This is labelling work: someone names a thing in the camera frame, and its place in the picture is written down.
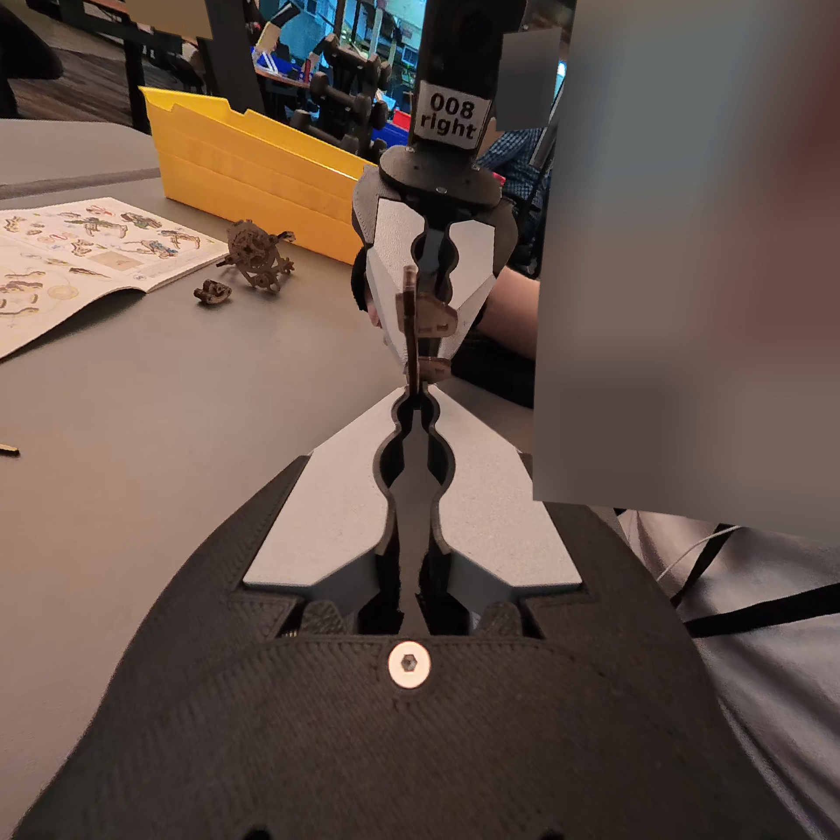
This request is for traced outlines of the illustrated instruction booklet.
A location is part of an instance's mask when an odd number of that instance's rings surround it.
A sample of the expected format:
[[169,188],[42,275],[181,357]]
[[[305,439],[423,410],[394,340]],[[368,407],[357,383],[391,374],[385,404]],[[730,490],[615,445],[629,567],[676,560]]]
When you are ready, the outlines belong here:
[[1,358],[115,291],[148,293],[225,241],[112,197],[1,211]]

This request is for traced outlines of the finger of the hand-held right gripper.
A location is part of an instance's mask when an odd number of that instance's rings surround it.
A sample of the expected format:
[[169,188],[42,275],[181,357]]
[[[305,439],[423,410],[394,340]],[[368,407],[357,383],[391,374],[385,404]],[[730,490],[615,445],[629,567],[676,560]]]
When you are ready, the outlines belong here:
[[447,280],[448,305],[458,314],[455,334],[440,343],[462,343],[478,319],[496,283],[494,248],[495,228],[476,220],[454,223],[448,231],[428,228],[428,291],[442,298]]
[[366,278],[385,342],[400,371],[406,365],[406,340],[397,323],[396,296],[403,292],[405,266],[415,266],[412,247],[425,233],[424,217],[408,205],[381,197],[374,243],[367,253]]

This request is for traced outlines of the person's right forearm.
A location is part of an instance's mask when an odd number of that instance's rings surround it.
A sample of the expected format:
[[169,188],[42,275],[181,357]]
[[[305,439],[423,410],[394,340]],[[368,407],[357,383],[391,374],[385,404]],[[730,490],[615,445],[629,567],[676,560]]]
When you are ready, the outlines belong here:
[[536,361],[540,280],[505,267],[491,289],[477,329],[529,361]]

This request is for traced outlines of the round wooden gear model assembly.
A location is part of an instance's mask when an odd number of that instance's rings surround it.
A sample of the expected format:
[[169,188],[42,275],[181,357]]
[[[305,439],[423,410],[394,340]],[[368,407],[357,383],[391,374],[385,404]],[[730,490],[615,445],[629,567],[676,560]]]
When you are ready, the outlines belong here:
[[242,219],[227,231],[227,255],[216,267],[235,267],[252,288],[278,293],[285,285],[293,262],[280,254],[278,244],[293,244],[296,236],[286,230],[269,234],[250,219]]

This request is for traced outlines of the yellow plastic bin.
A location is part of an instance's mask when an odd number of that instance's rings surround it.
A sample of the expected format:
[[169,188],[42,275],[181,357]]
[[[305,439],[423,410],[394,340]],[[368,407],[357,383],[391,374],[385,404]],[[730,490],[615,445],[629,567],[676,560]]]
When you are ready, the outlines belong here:
[[223,98],[142,87],[164,194],[352,265],[352,194],[368,162]]

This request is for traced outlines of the beige board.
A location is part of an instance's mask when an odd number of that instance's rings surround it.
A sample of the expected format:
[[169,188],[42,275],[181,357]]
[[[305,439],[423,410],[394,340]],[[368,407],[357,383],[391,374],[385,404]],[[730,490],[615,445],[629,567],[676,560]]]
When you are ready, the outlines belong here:
[[125,1],[134,23],[184,39],[212,39],[205,1]]

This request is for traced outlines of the small tan wooden model part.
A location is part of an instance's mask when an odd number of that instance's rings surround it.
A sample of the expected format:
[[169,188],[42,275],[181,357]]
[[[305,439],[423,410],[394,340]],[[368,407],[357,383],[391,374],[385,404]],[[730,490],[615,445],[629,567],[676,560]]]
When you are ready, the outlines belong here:
[[457,351],[456,310],[428,293],[416,296],[416,338],[421,383],[435,384],[450,374]]

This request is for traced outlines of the dark wooden model part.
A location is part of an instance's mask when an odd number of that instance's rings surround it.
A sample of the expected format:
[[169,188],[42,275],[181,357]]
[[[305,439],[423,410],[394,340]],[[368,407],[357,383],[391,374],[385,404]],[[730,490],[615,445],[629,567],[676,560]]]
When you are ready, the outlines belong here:
[[405,375],[408,394],[416,399],[420,391],[417,351],[417,268],[410,264],[403,269],[402,291],[395,298],[398,325],[406,344]]

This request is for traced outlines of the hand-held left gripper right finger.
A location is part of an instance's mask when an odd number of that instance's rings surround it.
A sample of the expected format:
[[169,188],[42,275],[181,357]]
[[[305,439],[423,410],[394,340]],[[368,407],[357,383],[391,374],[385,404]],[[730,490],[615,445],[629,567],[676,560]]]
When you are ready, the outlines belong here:
[[498,602],[575,592],[583,584],[546,507],[532,497],[522,453],[438,386],[431,442],[444,447],[437,532],[444,589],[478,617]]

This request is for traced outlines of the dark chair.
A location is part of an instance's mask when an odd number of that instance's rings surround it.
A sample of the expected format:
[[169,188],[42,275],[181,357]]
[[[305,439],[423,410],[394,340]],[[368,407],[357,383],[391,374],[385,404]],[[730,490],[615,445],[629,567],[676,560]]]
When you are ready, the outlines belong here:
[[54,81],[64,68],[57,53],[5,5],[1,5],[1,118],[18,119],[9,81]]

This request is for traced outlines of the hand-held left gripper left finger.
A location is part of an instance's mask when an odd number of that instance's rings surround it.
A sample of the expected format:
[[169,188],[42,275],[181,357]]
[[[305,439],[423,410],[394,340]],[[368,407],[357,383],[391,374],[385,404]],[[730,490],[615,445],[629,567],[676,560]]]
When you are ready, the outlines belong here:
[[384,588],[377,561],[396,536],[391,487],[412,429],[397,388],[316,447],[268,530],[243,583],[250,590],[359,611]]

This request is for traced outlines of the black table leg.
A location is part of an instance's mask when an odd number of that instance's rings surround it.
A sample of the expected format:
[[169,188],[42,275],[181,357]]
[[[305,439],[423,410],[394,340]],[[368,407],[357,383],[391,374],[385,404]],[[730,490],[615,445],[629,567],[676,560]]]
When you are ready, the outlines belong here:
[[211,96],[227,100],[239,113],[264,115],[265,104],[254,68],[245,4],[205,1],[211,38],[199,39],[205,79]]

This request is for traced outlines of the person's grey shirt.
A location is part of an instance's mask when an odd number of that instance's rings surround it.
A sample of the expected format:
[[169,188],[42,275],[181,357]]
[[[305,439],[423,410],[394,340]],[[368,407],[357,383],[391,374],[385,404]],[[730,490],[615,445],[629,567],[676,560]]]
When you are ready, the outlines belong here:
[[[618,521],[669,596],[713,554],[677,605],[686,623],[838,584],[838,545],[655,512]],[[695,640],[731,728],[810,838],[839,835],[838,590],[828,597],[833,614]]]

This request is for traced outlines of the black dumbbell rack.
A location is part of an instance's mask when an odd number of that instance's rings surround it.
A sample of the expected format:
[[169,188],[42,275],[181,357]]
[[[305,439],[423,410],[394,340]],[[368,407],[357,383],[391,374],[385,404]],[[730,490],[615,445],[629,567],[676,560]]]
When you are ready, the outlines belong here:
[[309,81],[318,117],[314,120],[310,111],[299,109],[291,114],[290,126],[377,165],[386,143],[373,132],[384,129],[392,110],[379,97],[391,81],[392,64],[342,46],[335,34],[326,35],[318,47],[330,68],[314,72]]

